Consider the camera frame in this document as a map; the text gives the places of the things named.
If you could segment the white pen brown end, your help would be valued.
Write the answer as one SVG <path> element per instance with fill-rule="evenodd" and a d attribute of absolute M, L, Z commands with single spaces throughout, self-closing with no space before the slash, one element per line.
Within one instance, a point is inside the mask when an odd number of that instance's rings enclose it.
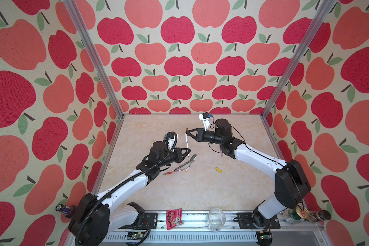
<path fill-rule="evenodd" d="M 189 142 L 188 142 L 188 135 L 187 135 L 187 133 L 185 133 L 185 139 L 186 139 L 187 149 L 189 149 Z"/>

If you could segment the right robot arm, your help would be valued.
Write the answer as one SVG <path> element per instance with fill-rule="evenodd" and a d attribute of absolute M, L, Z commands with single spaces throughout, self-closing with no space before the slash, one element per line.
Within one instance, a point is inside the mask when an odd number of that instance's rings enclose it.
<path fill-rule="evenodd" d="M 285 209 L 295 209 L 310 193 L 311 185 L 300 162 L 285 161 L 250 147 L 245 139 L 234 137 L 234 127 L 226 119 L 218 119 L 214 130 L 195 128 L 186 135 L 197 142 L 219 145 L 222 154 L 251 165 L 274 181 L 274 193 L 253 210 L 253 224 L 265 228 L 271 218 Z"/>

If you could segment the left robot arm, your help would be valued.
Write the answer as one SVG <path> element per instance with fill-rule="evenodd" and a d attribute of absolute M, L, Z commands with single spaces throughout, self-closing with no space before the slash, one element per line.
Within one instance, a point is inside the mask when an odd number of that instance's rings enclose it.
<path fill-rule="evenodd" d="M 84 195 L 78 205 L 71 205 L 73 214 L 68 230 L 75 236 L 77 246 L 98 246 L 110 232 L 123 227 L 140 227 L 144 209 L 129 203 L 119 206 L 136 191 L 146 187 L 161 172 L 161 167 L 181 163 L 191 152 L 168 141 L 156 141 L 136 169 L 116 186 L 97 195 Z"/>

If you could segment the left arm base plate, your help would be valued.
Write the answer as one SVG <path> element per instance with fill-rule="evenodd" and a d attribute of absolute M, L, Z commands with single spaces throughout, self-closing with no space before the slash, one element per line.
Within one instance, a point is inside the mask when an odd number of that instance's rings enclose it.
<path fill-rule="evenodd" d="M 158 222 L 158 213 L 144 213 L 131 225 L 121 227 L 121 229 L 146 230 L 156 229 Z"/>

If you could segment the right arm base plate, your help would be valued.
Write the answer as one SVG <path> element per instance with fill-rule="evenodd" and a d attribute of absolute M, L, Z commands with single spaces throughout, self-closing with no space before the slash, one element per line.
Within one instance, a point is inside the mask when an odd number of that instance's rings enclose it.
<path fill-rule="evenodd" d="M 237 213 L 233 219 L 239 224 L 241 229 L 280 229 L 280 223 L 275 215 L 270 219 L 265 219 L 261 215 L 254 215 L 253 213 Z"/>

